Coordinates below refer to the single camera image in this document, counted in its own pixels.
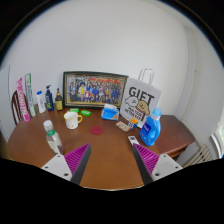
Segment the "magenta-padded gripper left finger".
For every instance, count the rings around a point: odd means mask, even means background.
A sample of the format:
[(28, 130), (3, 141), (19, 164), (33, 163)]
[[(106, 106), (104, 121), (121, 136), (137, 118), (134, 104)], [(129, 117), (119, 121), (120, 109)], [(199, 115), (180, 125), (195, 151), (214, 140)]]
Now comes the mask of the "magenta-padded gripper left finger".
[(66, 155), (55, 155), (42, 169), (79, 185), (90, 155), (91, 145), (85, 144)]

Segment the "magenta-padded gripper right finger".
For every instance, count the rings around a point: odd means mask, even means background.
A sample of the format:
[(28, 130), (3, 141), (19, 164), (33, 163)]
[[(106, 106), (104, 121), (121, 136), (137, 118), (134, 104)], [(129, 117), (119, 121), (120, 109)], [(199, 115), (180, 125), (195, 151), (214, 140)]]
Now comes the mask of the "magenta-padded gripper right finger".
[(145, 185), (182, 169), (169, 155), (158, 155), (141, 145), (134, 144), (132, 152)]

